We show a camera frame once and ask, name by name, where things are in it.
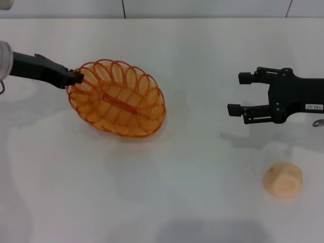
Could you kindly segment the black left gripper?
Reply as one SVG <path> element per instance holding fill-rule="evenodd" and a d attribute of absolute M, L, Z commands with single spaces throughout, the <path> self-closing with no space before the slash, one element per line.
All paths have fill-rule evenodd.
<path fill-rule="evenodd" d="M 74 72 L 73 69 L 53 62 L 42 55 L 30 56 L 17 52 L 13 52 L 10 75 L 43 81 L 60 89 L 81 84 L 84 80 L 84 74 L 81 72 Z"/>

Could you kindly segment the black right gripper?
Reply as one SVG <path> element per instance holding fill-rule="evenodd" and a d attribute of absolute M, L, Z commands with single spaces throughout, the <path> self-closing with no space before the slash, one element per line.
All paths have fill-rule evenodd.
<path fill-rule="evenodd" d="M 295 113 L 323 114 L 323 79 L 301 78 L 291 68 L 257 67 L 254 73 L 240 72 L 240 85 L 268 84 L 268 105 L 228 104 L 229 116 L 243 117 L 244 123 L 283 124 Z"/>

